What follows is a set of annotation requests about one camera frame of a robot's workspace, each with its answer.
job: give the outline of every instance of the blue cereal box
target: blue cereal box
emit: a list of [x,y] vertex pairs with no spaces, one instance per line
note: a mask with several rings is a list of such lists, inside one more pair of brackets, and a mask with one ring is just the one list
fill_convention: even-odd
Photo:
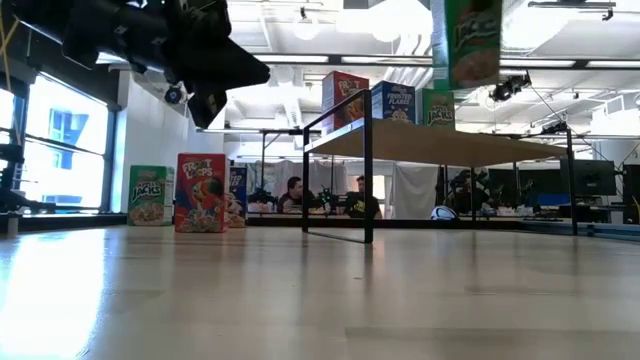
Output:
[[371,95],[374,118],[415,123],[416,92],[412,86],[381,81],[373,87]]
[[247,168],[231,167],[229,170],[229,194],[227,194],[229,227],[243,228],[247,215]]

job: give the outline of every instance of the white backdrop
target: white backdrop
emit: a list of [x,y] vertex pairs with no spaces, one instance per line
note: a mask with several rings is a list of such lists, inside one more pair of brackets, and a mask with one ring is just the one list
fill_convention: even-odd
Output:
[[393,167],[392,218],[429,219],[436,203],[438,167],[396,163]]

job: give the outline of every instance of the computer monitor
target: computer monitor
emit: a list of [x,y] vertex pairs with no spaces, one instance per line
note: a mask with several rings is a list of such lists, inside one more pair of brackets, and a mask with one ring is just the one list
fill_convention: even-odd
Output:
[[[569,192],[569,161],[560,161],[562,183]],[[616,170],[613,161],[574,160],[573,174],[576,195],[614,196],[616,195]]]

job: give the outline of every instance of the person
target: person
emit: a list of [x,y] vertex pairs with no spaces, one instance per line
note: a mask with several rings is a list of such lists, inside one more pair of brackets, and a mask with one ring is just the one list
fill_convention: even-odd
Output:
[[[365,203],[364,203],[364,176],[360,176],[358,179],[358,192],[348,192],[347,201],[345,206],[345,214],[350,218],[362,219],[364,218]],[[371,206],[375,209],[375,218],[382,219],[382,212],[380,211],[380,202],[374,196],[369,199],[367,206]]]
[[[311,201],[311,207],[316,204],[315,196],[309,191],[307,193]],[[301,214],[302,213],[302,179],[297,176],[289,178],[287,181],[287,193],[278,200],[279,214]]]

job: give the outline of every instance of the ceiling light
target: ceiling light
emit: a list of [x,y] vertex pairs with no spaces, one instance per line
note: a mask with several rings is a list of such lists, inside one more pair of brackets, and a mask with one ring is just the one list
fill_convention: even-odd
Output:
[[381,42],[392,42],[400,36],[391,26],[380,26],[373,31],[373,37]]
[[293,34],[298,39],[307,41],[312,40],[319,32],[320,25],[318,24],[318,19],[315,16],[306,16],[306,18],[296,16],[296,19],[293,22]]
[[313,81],[322,81],[327,77],[327,74],[304,74],[302,76],[302,81],[304,82],[313,82]]
[[597,60],[589,61],[588,68],[603,67],[603,68],[640,68],[640,61],[629,60]]
[[267,64],[314,64],[328,63],[329,57],[322,55],[254,55],[256,59]]
[[259,129],[196,129],[201,133],[213,133],[213,134],[260,134]]
[[501,59],[500,66],[522,68],[569,68],[576,62],[573,60],[539,60],[539,59]]
[[526,75],[527,70],[524,69],[500,69],[500,75],[513,76],[513,75]]
[[433,60],[427,56],[343,56],[345,64],[380,64],[385,66],[431,66]]
[[610,9],[616,7],[616,3],[609,2],[555,2],[555,1],[531,1],[529,7],[560,8],[560,9]]

